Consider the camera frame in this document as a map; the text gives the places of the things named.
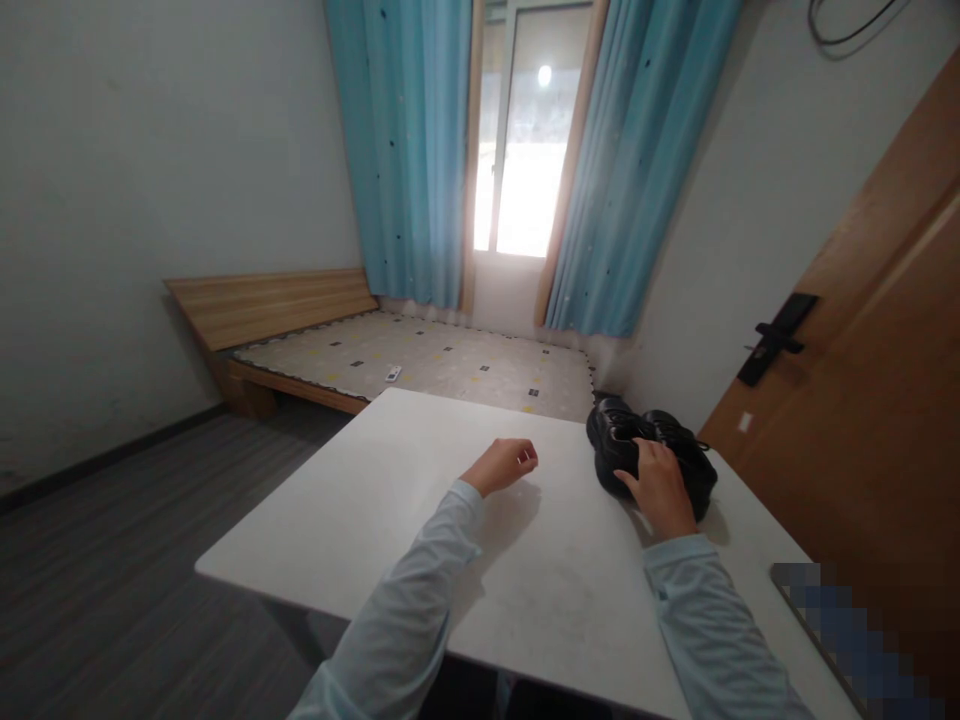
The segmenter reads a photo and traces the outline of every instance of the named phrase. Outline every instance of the door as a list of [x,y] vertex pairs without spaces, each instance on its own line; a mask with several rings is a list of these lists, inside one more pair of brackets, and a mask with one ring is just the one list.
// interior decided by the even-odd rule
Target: door
[[855,606],[882,612],[899,639],[887,649],[956,697],[960,51],[796,291],[820,298],[795,334],[804,349],[756,387],[734,380],[701,438],[814,561],[836,564]]

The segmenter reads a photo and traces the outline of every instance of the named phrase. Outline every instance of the gray floor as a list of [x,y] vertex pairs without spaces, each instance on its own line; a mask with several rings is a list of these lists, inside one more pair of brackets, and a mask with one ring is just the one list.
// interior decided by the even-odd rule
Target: gray floor
[[0,518],[0,714],[284,717],[310,669],[193,563],[349,419],[223,415]]

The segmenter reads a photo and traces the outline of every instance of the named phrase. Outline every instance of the patterned mattress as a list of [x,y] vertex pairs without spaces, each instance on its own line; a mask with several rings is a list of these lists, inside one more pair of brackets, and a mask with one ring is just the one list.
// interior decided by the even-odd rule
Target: patterned mattress
[[593,379],[579,350],[372,312],[250,345],[233,357],[345,395],[373,400],[395,387],[584,422]]

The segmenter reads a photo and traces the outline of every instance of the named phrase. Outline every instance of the blue curtain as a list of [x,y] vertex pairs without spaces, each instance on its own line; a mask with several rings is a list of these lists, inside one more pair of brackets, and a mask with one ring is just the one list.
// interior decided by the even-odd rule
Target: blue curtain
[[471,2],[326,7],[370,291],[456,307]]
[[546,324],[632,334],[740,0],[611,0]]

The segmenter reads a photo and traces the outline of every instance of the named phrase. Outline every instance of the wooden headboard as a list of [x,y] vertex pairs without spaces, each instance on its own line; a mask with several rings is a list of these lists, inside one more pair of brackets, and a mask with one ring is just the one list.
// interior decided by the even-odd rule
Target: wooden headboard
[[213,352],[378,307],[363,268],[164,283]]

